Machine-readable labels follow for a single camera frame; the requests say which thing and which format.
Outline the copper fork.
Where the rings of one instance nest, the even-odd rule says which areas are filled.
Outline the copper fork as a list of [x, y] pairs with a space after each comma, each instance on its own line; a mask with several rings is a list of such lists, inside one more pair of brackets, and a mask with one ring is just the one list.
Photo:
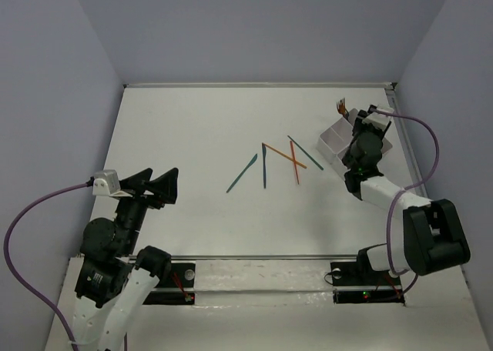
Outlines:
[[349, 112], [348, 112], [347, 107], [346, 107], [346, 99], [345, 98], [340, 99], [337, 102], [336, 107], [337, 107], [337, 112], [340, 115], [342, 115], [342, 117], [344, 119], [346, 119], [348, 121], [349, 120]]

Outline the red orange chopstick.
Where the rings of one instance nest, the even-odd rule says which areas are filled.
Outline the red orange chopstick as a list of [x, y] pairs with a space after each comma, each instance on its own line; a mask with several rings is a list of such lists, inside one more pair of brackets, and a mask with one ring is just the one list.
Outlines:
[[296, 184], [299, 185], [300, 184], [300, 177], [299, 177], [299, 172], [298, 172], [298, 164], [297, 164], [296, 155], [295, 155], [294, 143], [292, 140], [290, 140], [290, 151], [291, 151], [291, 157], [293, 159], [293, 169], [294, 169]]

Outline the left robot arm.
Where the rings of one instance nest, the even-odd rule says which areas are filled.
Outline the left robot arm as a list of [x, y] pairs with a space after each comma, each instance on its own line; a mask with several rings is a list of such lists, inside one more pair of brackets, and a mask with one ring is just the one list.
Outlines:
[[78, 350], [118, 350], [134, 315], [157, 286], [169, 280], [172, 256], [146, 246], [134, 252], [146, 213], [176, 203], [179, 170], [156, 179], [151, 168], [120, 179], [116, 170], [97, 172], [87, 183], [94, 196], [116, 199], [113, 219], [91, 220], [83, 231], [82, 267], [75, 285], [72, 345]]

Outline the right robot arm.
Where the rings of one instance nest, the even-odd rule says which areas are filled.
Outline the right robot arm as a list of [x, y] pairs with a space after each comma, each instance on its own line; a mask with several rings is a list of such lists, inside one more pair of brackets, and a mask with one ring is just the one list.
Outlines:
[[342, 158], [347, 191], [387, 212], [385, 243], [362, 249], [358, 253], [361, 260], [354, 265], [356, 277], [364, 283], [374, 282], [383, 271], [392, 276], [407, 272], [426, 276], [471, 259], [452, 201], [418, 196], [413, 191], [424, 180], [401, 187], [379, 170], [384, 137], [395, 117], [392, 109], [375, 105], [359, 111]]

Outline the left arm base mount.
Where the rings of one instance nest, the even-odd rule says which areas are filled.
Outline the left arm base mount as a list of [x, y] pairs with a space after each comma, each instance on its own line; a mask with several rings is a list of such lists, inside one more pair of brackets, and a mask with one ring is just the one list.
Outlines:
[[196, 264], [173, 262], [170, 274], [159, 282], [144, 301], [144, 305], [192, 306], [195, 304]]

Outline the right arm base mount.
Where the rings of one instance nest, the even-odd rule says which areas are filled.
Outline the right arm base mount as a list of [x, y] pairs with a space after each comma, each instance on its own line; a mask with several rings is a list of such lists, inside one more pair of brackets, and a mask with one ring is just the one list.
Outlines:
[[324, 281], [332, 286], [335, 304], [405, 304], [399, 278], [385, 271], [362, 271], [355, 261], [336, 261], [330, 264]]

